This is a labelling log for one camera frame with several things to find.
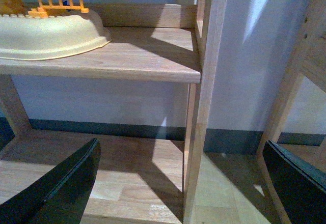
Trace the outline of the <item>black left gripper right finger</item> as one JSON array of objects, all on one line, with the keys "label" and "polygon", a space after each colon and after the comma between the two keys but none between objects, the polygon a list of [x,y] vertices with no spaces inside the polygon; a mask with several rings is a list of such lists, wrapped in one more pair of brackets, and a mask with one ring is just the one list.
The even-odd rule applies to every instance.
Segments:
[{"label": "black left gripper right finger", "polygon": [[273,141],[263,158],[291,223],[325,223],[325,173]]}]

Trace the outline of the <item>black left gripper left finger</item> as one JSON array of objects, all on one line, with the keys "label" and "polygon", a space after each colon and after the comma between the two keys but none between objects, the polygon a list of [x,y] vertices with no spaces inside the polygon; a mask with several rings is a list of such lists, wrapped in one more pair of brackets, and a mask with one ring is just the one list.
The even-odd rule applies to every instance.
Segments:
[{"label": "black left gripper left finger", "polygon": [[80,223],[101,156],[94,138],[1,204],[1,223]]}]

